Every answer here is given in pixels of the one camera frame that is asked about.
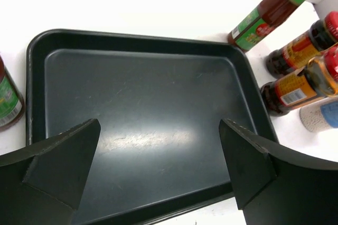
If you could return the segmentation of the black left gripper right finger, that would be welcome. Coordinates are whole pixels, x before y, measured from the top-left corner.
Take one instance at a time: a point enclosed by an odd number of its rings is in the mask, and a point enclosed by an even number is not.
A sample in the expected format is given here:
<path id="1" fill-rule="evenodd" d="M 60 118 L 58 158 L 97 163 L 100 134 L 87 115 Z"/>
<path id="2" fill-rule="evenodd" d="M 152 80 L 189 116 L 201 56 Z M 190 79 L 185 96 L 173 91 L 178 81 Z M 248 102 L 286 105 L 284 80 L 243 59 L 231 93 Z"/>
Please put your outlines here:
<path id="1" fill-rule="evenodd" d="M 247 224 L 337 224 L 337 163 L 219 123 L 237 207 Z"/>

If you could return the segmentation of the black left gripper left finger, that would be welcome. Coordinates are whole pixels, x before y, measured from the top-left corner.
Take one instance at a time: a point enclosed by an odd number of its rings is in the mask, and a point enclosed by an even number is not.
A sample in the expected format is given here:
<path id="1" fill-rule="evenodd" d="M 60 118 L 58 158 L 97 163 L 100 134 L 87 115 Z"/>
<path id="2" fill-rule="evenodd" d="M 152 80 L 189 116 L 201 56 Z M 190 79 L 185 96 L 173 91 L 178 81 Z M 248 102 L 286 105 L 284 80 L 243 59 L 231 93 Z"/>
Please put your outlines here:
<path id="1" fill-rule="evenodd" d="M 100 131 L 99 121 L 90 119 L 1 155 L 1 224 L 70 224 Z"/>

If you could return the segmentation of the green label sauce bottle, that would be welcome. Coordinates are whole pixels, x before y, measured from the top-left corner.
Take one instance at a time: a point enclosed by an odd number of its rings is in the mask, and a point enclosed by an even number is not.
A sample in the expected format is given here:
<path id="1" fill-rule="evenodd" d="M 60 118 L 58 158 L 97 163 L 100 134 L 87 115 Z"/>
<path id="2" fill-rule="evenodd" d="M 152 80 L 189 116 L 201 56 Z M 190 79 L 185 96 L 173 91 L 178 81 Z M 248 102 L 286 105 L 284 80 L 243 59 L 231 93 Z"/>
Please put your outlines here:
<path id="1" fill-rule="evenodd" d="M 228 43 L 250 51 L 281 26 L 306 0 L 262 0 L 229 34 Z"/>
<path id="2" fill-rule="evenodd" d="M 1 132 L 15 125 L 24 112 L 24 98 L 1 58 Z"/>

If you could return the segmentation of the white pepper shaker blue label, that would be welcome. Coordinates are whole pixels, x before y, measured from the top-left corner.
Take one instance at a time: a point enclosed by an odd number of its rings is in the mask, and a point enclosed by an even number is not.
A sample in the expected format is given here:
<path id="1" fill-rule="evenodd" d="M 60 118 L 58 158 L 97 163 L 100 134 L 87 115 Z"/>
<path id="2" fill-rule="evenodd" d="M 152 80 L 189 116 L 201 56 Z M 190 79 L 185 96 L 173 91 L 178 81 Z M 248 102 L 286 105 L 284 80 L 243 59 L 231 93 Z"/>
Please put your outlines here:
<path id="1" fill-rule="evenodd" d="M 302 107 L 299 117 L 303 126 L 312 133 L 337 129 L 337 98 L 326 98 Z"/>

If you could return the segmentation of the red cap dark sauce jar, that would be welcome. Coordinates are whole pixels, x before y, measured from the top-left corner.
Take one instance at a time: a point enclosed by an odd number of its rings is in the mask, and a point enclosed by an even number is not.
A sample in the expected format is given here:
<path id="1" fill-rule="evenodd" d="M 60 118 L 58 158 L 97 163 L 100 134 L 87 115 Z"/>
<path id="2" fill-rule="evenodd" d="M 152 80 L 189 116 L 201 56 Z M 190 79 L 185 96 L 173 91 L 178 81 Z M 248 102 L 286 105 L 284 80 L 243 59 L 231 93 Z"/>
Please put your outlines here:
<path id="1" fill-rule="evenodd" d="M 265 57 L 268 72 L 276 79 L 283 77 L 307 64 L 313 57 L 322 55 L 337 45 L 337 11 L 329 12 L 322 20 Z"/>

